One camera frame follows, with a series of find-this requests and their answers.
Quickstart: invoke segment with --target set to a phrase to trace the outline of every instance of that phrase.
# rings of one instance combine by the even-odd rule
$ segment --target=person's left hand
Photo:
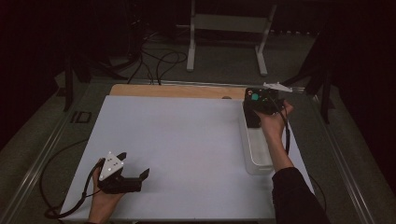
[[[91,211],[88,221],[93,223],[105,223],[113,214],[118,202],[125,193],[120,194],[106,194],[99,191],[98,188],[98,177],[100,174],[99,167],[96,168],[92,174],[93,181],[93,196]]]

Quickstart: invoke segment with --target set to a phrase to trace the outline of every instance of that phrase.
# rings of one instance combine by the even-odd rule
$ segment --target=black sleeve
[[[330,223],[317,198],[294,167],[273,176],[276,223]]]

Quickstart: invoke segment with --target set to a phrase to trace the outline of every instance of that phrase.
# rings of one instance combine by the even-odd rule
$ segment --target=dark background
[[[112,7],[106,0],[95,1],[95,12],[99,15],[94,16],[92,1],[7,0],[1,3],[0,148],[57,91],[53,78],[64,70],[64,53],[69,46],[65,44],[67,36],[94,59],[106,60],[107,55],[125,54],[120,50],[128,41],[125,35],[128,27],[123,17],[137,15],[138,18],[129,18],[129,21],[142,19],[150,29],[171,37],[176,36],[176,24],[190,23],[190,1],[142,2],[131,1],[141,6],[141,11],[126,15],[124,1],[112,1]],[[268,9],[248,4],[249,1],[227,1],[224,4],[227,7],[223,1],[197,2],[197,10],[207,13],[260,16],[262,11],[258,8]],[[331,65],[332,84],[339,87],[349,113],[394,192],[395,14],[392,1],[342,4],[310,1],[279,6],[272,26],[277,33],[320,33],[303,70],[318,63]],[[93,18],[107,21],[107,25],[98,27]],[[104,40],[101,29],[115,29],[117,32],[112,33],[117,35]],[[118,42],[120,46],[108,41]],[[329,57],[334,49],[336,57]]]

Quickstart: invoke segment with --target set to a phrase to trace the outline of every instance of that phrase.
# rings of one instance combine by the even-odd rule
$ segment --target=wooden edge
[[[245,97],[245,88],[239,87],[205,87],[205,86],[153,86],[116,84],[110,95],[118,96],[153,96],[221,99],[228,97],[241,99]]]

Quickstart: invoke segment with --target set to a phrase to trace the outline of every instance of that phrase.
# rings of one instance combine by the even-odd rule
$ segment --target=controller
[[[117,157],[109,153],[101,162],[101,174],[98,177],[98,188],[107,194],[138,192],[142,189],[143,181],[149,177],[149,169],[139,177],[125,178],[121,175],[123,159],[126,152]]]
[[[260,128],[260,118],[254,110],[273,115],[283,109],[283,101],[279,99],[278,90],[247,88],[243,104],[247,127]]]

